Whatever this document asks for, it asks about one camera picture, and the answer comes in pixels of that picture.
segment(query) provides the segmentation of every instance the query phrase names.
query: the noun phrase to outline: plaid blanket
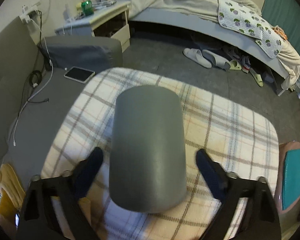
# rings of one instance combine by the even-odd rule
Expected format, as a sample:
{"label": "plaid blanket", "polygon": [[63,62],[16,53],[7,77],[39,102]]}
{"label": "plaid blanket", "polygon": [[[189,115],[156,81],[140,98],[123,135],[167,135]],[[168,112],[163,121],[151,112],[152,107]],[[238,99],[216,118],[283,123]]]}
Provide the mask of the plaid blanket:
{"label": "plaid blanket", "polygon": [[[160,214],[124,210],[114,204],[108,191],[115,101],[124,90],[140,85],[176,92],[183,109],[187,195],[178,206]],[[264,176],[272,193],[276,186],[278,138],[266,118],[205,90],[150,73],[113,68],[96,75],[65,118],[45,160],[42,177],[72,170],[96,146],[103,149],[105,158],[88,198],[92,227],[101,239],[197,239],[220,206],[195,164],[200,148],[226,171],[246,179]],[[226,239],[236,233],[245,203],[240,201]]]}

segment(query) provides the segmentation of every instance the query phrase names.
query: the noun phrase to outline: sandal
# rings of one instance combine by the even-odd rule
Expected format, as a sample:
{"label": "sandal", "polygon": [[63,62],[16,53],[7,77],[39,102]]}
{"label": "sandal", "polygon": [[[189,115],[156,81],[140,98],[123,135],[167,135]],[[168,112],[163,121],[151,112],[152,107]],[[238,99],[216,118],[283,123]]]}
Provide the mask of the sandal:
{"label": "sandal", "polygon": [[205,67],[205,68],[211,68],[212,65],[211,63],[206,60],[203,56],[202,56],[202,53],[199,49],[184,49],[183,50],[183,54],[193,60],[194,62],[198,63],[199,65]]}
{"label": "sandal", "polygon": [[202,56],[209,60],[214,66],[228,70],[230,69],[230,62],[220,55],[211,52],[210,50],[204,49],[202,51]]}
{"label": "sandal", "polygon": [[241,70],[242,67],[240,63],[237,60],[231,60],[230,61],[230,68],[229,70]]}
{"label": "sandal", "polygon": [[251,75],[253,76],[254,80],[257,82],[257,84],[260,87],[263,87],[263,81],[262,81],[260,74],[257,74],[257,72],[255,72],[253,68],[250,68],[249,71],[250,71]]}

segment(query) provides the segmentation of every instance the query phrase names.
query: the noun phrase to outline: nightstand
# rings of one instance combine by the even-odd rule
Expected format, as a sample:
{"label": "nightstand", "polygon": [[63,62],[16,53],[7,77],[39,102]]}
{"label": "nightstand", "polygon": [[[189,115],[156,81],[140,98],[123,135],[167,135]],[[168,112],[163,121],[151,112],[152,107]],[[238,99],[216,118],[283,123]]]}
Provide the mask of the nightstand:
{"label": "nightstand", "polygon": [[107,8],[97,10],[93,15],[66,23],[55,29],[57,35],[92,35],[117,39],[122,52],[130,46],[128,6],[130,2],[117,2]]}

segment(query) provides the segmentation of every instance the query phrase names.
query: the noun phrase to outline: gray cylinder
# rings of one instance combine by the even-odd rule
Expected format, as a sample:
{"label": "gray cylinder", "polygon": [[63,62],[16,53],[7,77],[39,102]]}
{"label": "gray cylinder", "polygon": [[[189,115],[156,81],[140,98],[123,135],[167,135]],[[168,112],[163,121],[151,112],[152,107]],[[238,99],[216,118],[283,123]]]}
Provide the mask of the gray cylinder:
{"label": "gray cylinder", "polygon": [[176,93],[138,86],[118,96],[109,191],[114,203],[136,212],[163,212],[183,200],[186,150]]}

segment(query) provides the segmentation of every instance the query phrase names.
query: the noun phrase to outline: gray floor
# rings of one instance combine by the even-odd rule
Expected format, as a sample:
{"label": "gray floor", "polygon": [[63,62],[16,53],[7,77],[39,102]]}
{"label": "gray floor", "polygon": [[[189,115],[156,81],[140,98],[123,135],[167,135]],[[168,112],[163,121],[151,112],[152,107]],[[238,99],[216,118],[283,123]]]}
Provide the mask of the gray floor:
{"label": "gray floor", "polygon": [[259,87],[253,76],[242,71],[206,69],[186,58],[189,41],[168,36],[136,33],[124,52],[124,67],[163,75],[208,90],[239,103],[263,116],[276,128],[279,143],[300,142],[300,100],[289,91],[278,97],[274,89]]}

